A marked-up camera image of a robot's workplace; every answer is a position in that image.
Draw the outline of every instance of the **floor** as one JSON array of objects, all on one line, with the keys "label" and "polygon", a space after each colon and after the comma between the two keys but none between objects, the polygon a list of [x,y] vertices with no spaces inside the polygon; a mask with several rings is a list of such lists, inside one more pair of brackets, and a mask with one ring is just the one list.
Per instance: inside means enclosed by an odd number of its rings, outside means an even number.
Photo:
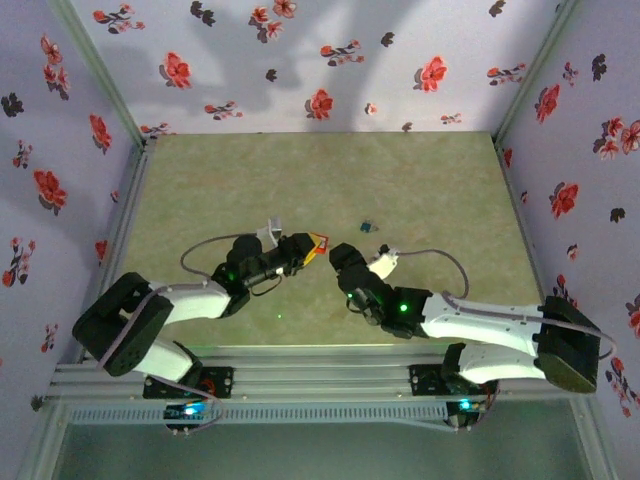
[{"label": "floor", "polygon": [[[123,273],[197,282],[180,268],[183,251],[254,231],[273,215],[285,235],[328,235],[330,246],[350,243],[365,258],[384,243],[444,249],[465,266],[470,300],[539,302],[491,138],[482,132],[160,137]],[[361,232],[365,220],[378,230]],[[206,246],[189,264],[213,272],[230,247]],[[161,335],[191,347],[403,343],[345,308],[327,257],[230,318],[180,322]],[[402,259],[388,282],[454,294],[463,288],[456,268],[434,255]]]}]

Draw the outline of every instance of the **white object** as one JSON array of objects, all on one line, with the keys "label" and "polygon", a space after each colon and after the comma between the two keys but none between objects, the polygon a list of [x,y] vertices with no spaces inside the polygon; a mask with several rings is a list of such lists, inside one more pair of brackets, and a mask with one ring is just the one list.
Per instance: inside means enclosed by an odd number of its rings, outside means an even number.
[{"label": "white object", "polygon": [[369,271],[378,275],[382,280],[391,275],[398,266],[398,250],[390,249],[389,252],[377,254],[373,261],[367,264]]}]

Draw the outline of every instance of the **floral wallpaper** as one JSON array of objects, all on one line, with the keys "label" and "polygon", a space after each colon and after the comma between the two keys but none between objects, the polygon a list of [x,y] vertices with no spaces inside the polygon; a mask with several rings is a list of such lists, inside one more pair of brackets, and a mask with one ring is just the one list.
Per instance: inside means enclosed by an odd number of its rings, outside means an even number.
[{"label": "floral wallpaper", "polygon": [[632,0],[582,2],[500,145],[547,292],[579,305],[618,343],[617,355],[600,365],[597,395],[623,479],[640,472],[634,8]]},{"label": "floral wallpaper", "polygon": [[495,132],[563,3],[69,1],[155,136]]},{"label": "floral wallpaper", "polygon": [[133,143],[44,0],[3,5],[0,31],[0,476],[13,479],[76,348]]}]

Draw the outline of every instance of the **cable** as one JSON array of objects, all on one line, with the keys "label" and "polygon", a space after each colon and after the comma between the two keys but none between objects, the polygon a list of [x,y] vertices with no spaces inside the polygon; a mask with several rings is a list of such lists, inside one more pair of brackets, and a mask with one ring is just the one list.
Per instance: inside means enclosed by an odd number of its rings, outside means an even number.
[{"label": "cable", "polygon": [[478,424],[482,423],[485,420],[485,418],[487,418],[487,415],[491,411],[493,404],[496,402],[496,397],[500,393],[500,381],[498,381],[498,384],[496,385],[496,391],[493,395],[491,395],[491,391],[489,390],[489,387],[487,387],[486,385],[483,385],[483,386],[487,391],[487,409],[485,410],[484,414],[480,416],[480,418],[475,423],[475,425],[473,425],[472,429],[475,429],[478,426]]},{"label": "cable", "polygon": [[[146,305],[151,301],[151,299],[153,297],[155,297],[156,295],[160,295],[161,293],[164,293],[164,292],[171,292],[172,290],[190,290],[190,291],[193,291],[195,288],[206,288],[207,285],[208,285],[208,282],[202,282],[202,283],[197,283],[197,284],[165,285],[163,287],[156,288],[152,292],[150,292],[147,295],[145,295],[145,297],[140,301],[140,303],[138,304],[136,309],[131,314],[131,317],[129,318],[129,321],[124,326],[124,328],[122,329],[120,334],[116,337],[114,342],[107,349],[106,353],[98,361],[98,366],[96,367],[96,369],[97,370],[102,370],[104,368],[104,365],[113,356],[114,352],[117,350],[117,348],[120,346],[122,341],[125,339],[125,337],[129,333],[129,331],[131,330],[131,328],[135,324],[136,320],[140,316],[140,313],[142,312],[144,307],[146,307]],[[162,383],[170,386],[170,387],[174,387],[174,388],[177,388],[179,390],[184,390],[185,392],[195,393],[196,395],[199,395],[201,397],[207,398],[207,399],[211,400],[213,403],[217,403],[218,405],[220,405],[221,410],[220,410],[220,414],[217,417],[215,417],[213,420],[210,420],[209,422],[204,423],[204,424],[202,424],[202,425],[200,425],[200,426],[198,426],[196,428],[186,429],[183,432],[184,434],[188,435],[190,432],[197,432],[197,431],[200,431],[200,430],[204,430],[205,428],[209,428],[214,423],[217,423],[219,420],[221,420],[223,418],[223,416],[224,416],[223,404],[215,395],[211,395],[210,393],[204,392],[202,390],[196,390],[196,389],[193,389],[193,388],[189,388],[189,387],[187,387],[185,385],[180,385],[179,383],[173,382],[173,381],[168,380],[166,378],[158,377],[156,375],[149,375],[149,376],[154,378],[154,379],[156,379],[159,382],[162,382]]]},{"label": "cable", "polygon": [[[149,294],[147,294],[138,304],[138,306],[136,307],[136,309],[133,311],[133,313],[131,314],[131,317],[129,318],[129,321],[127,322],[127,324],[124,326],[124,328],[120,331],[120,334],[116,337],[116,339],[114,340],[114,342],[111,344],[111,346],[107,349],[106,353],[102,356],[102,358],[98,361],[98,366],[97,366],[97,370],[102,370],[105,366],[105,364],[109,361],[109,359],[113,356],[114,352],[118,349],[118,347],[122,344],[123,340],[125,339],[125,337],[127,336],[127,334],[131,331],[131,328],[133,327],[133,325],[135,324],[136,320],[138,319],[138,317],[140,316],[140,313],[142,312],[142,310],[144,310],[144,308],[147,306],[147,304],[151,301],[151,299],[153,297],[155,297],[156,295],[160,295],[164,292],[170,292],[172,290],[194,290],[195,288],[206,288],[208,285],[208,282],[211,280],[211,275],[202,271],[202,270],[197,270],[195,268],[191,268],[187,265],[185,265],[184,260],[187,257],[187,255],[189,255],[191,252],[193,252],[195,249],[209,244],[209,243],[213,243],[213,242],[217,242],[219,240],[228,240],[231,238],[237,238],[240,237],[242,235],[257,235],[255,233],[236,233],[236,234],[232,234],[232,235],[222,235],[222,236],[218,236],[218,237],[212,237],[209,238],[207,240],[204,240],[202,242],[197,243],[196,245],[193,245],[192,247],[190,247],[189,249],[187,249],[187,251],[185,251],[182,256],[180,257],[180,266],[186,270],[187,272],[190,273],[195,273],[196,275],[200,275],[202,277],[204,277],[204,281],[200,284],[174,284],[174,285],[165,285],[162,286],[160,288],[157,288],[155,290],[153,290],[152,292],[150,292]],[[279,277],[279,282],[274,285],[273,287],[269,288],[267,291],[259,293],[259,294],[255,294],[256,296],[260,296],[260,295],[265,295],[266,293],[270,292],[271,290],[273,290],[274,288],[276,288],[278,285],[280,285],[280,283],[282,282],[282,277]],[[183,390],[185,392],[190,392],[190,393],[194,393],[196,395],[199,395],[201,397],[207,398],[209,400],[211,400],[213,403],[217,403],[220,406],[220,414],[215,417],[213,420],[210,420],[207,423],[204,423],[198,427],[192,428],[192,429],[186,429],[184,431],[185,434],[189,434],[190,432],[197,432],[200,430],[204,430],[205,428],[209,428],[210,426],[212,426],[213,424],[217,423],[220,419],[223,418],[224,416],[224,405],[223,403],[215,396],[215,395],[211,395],[207,392],[204,392],[202,390],[196,390],[193,388],[189,388],[185,385],[180,385],[177,382],[173,382],[171,380],[168,380],[166,378],[162,378],[156,375],[149,375],[149,377],[154,378],[155,380],[164,383],[165,385],[168,385],[170,387],[173,388],[177,388],[178,390]]]},{"label": "cable", "polygon": [[567,323],[567,322],[561,322],[559,320],[553,320],[550,318],[538,318],[538,317],[528,317],[526,315],[518,315],[518,314],[510,314],[510,313],[500,313],[497,314],[495,312],[491,312],[491,311],[487,311],[487,310],[478,310],[475,308],[467,308],[467,307],[461,307],[459,305],[457,305],[452,299],[451,299],[452,295],[449,292],[443,292],[442,293],[442,298],[444,298],[444,301],[447,302],[447,304],[451,307],[454,308],[462,313],[471,313],[473,315],[480,315],[483,317],[500,317],[500,318],[507,318],[510,320],[518,320],[518,321],[522,321],[522,322],[532,322],[532,323],[540,323],[540,324],[544,324],[544,325],[552,325],[554,327],[560,327],[560,328],[565,328],[567,330],[574,330],[576,332],[582,332],[582,333],[586,333],[587,335],[592,335],[594,337],[598,337],[600,339],[604,339],[607,340],[610,344],[611,344],[611,349],[605,353],[604,355],[601,355],[600,357],[598,357],[599,360],[606,360],[612,356],[614,356],[616,354],[616,352],[618,351],[618,344],[616,343],[616,341],[611,338],[609,335],[607,335],[606,333],[602,333],[600,330],[597,330],[595,328],[591,328],[591,327],[584,327],[582,325],[574,325],[572,323]]},{"label": "cable", "polygon": [[189,273],[195,273],[196,275],[200,275],[200,276],[206,278],[207,280],[210,280],[211,279],[211,274],[209,274],[207,272],[203,272],[202,270],[196,270],[195,268],[191,268],[191,267],[185,265],[184,259],[187,257],[187,255],[189,255],[195,249],[200,248],[203,245],[207,245],[209,243],[214,243],[214,242],[217,242],[217,241],[220,241],[220,240],[228,240],[230,238],[238,238],[238,237],[241,237],[243,235],[253,235],[254,237],[257,236],[256,233],[234,233],[234,234],[231,234],[231,235],[222,235],[220,237],[208,238],[207,240],[203,240],[202,242],[196,243],[192,247],[189,247],[187,249],[187,251],[184,252],[182,254],[182,256],[180,257],[180,266],[182,267],[183,270],[186,270]]},{"label": "cable", "polygon": [[436,248],[428,248],[425,250],[418,250],[416,252],[406,252],[406,253],[399,253],[398,256],[409,256],[409,255],[420,255],[423,253],[437,253],[439,255],[443,255],[445,257],[447,257],[449,260],[451,260],[456,267],[458,267],[458,270],[460,271],[460,273],[462,274],[462,277],[464,279],[464,293],[462,294],[462,296],[460,297],[455,297],[453,296],[450,292],[448,291],[444,291],[442,292],[442,297],[444,298],[445,302],[447,302],[447,304],[456,309],[459,310],[460,312],[463,313],[471,313],[474,315],[480,315],[483,317],[500,317],[500,318],[507,318],[510,320],[521,320],[521,321],[525,321],[525,322],[533,322],[533,323],[540,323],[540,324],[545,324],[545,325],[552,325],[555,327],[560,327],[560,328],[565,328],[568,330],[574,330],[576,332],[582,332],[585,333],[587,335],[592,335],[595,337],[598,337],[600,339],[604,339],[607,340],[610,344],[611,344],[611,349],[605,353],[604,355],[601,355],[598,357],[599,360],[607,360],[608,358],[613,357],[617,351],[618,351],[618,344],[616,343],[616,341],[610,337],[609,335],[607,335],[606,333],[602,333],[600,330],[597,330],[595,328],[591,328],[591,327],[584,327],[582,325],[574,325],[572,323],[567,323],[567,322],[562,322],[559,320],[553,320],[553,319],[549,319],[549,318],[537,318],[537,317],[527,317],[525,315],[512,315],[512,314],[508,314],[508,313],[496,313],[496,312],[491,312],[491,311],[487,311],[487,310],[478,310],[478,309],[473,309],[473,308],[466,308],[466,307],[460,307],[459,305],[457,305],[452,298],[455,298],[457,300],[464,300],[465,298],[467,298],[467,295],[469,294],[469,277],[467,276],[467,273],[464,270],[464,267],[462,266],[462,264],[460,264],[460,262],[458,260],[456,260],[456,258],[445,252],[444,250],[438,250]]},{"label": "cable", "polygon": [[280,285],[282,283],[282,275],[278,275],[278,283],[276,283],[275,285],[267,288],[264,292],[260,292],[260,293],[255,293],[253,291],[253,287],[251,287],[251,294],[254,297],[261,297],[262,295],[266,295],[267,293],[271,292],[272,290],[274,290],[275,288],[278,287],[278,285]]},{"label": "cable", "polygon": [[444,250],[439,250],[437,248],[426,248],[424,250],[418,250],[416,252],[400,252],[398,253],[398,256],[408,257],[411,255],[422,255],[425,253],[437,253],[438,255],[447,257],[449,260],[451,260],[455,264],[455,266],[458,268],[458,270],[462,274],[462,279],[464,280],[464,293],[462,294],[462,296],[455,297],[455,298],[457,298],[458,300],[464,300],[465,298],[467,298],[470,290],[469,276],[467,275],[467,272],[464,270],[464,267],[462,266],[462,264],[450,253],[445,252]]}]

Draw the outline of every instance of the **black bracket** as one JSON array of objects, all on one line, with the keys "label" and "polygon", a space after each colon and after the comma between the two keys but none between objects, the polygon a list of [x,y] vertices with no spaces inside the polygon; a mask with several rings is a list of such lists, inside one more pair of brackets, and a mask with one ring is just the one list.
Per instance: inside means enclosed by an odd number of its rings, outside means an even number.
[{"label": "black bracket", "polygon": [[447,395],[487,395],[495,394],[498,382],[476,385],[460,377],[460,382],[451,385],[442,376],[442,365],[409,365],[409,384],[414,397]]},{"label": "black bracket", "polygon": [[[231,398],[233,389],[232,367],[202,367],[200,379],[194,387],[220,399]],[[202,396],[170,387],[159,380],[147,377],[142,397],[148,400],[200,400]]]}]

